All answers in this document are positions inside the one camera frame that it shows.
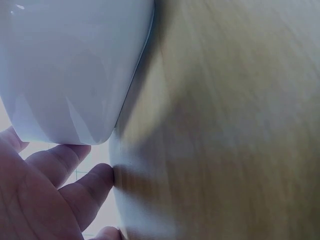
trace white object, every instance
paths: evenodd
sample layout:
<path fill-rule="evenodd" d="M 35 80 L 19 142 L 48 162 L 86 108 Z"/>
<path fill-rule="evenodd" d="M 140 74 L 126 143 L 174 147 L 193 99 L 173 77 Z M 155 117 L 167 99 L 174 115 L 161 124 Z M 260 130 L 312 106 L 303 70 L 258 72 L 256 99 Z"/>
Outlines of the white object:
<path fill-rule="evenodd" d="M 105 142 L 153 15 L 153 0 L 1 1 L 0 95 L 19 137 Z"/>

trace hand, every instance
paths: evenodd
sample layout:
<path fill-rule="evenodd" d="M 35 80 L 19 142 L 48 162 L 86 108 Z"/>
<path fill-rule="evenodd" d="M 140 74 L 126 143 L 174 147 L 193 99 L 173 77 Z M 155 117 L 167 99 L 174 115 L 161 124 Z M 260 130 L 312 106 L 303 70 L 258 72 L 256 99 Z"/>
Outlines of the hand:
<path fill-rule="evenodd" d="M 23 160 L 26 148 L 12 127 L 0 133 L 0 239 L 83 240 L 113 186 L 113 170 L 98 164 L 75 183 L 61 185 L 90 146 L 58 145 Z M 95 240 L 120 240 L 106 227 Z"/>

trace glossy white surface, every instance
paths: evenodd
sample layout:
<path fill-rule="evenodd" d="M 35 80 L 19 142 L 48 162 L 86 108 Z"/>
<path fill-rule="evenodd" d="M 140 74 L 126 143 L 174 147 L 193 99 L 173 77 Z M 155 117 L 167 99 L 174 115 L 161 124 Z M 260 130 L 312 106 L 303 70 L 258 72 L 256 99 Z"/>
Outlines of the glossy white surface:
<path fill-rule="evenodd" d="M 153 0 L 0 3 L 0 94 L 20 138 L 105 142 L 153 14 Z"/>

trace light wood grain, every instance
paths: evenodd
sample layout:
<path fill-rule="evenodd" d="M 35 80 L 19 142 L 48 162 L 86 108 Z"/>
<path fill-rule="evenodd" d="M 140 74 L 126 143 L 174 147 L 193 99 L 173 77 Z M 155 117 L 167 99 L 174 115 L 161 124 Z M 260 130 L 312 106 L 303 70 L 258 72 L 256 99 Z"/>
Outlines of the light wood grain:
<path fill-rule="evenodd" d="M 157 0 L 110 139 L 130 240 L 320 238 L 320 2 Z"/>

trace wooden surface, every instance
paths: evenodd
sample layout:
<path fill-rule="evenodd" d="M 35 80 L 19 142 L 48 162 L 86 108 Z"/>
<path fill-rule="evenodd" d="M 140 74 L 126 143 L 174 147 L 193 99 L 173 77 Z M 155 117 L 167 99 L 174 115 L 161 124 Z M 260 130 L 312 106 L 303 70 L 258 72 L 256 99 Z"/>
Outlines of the wooden surface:
<path fill-rule="evenodd" d="M 157 0 L 110 139 L 130 240 L 320 238 L 320 2 Z"/>

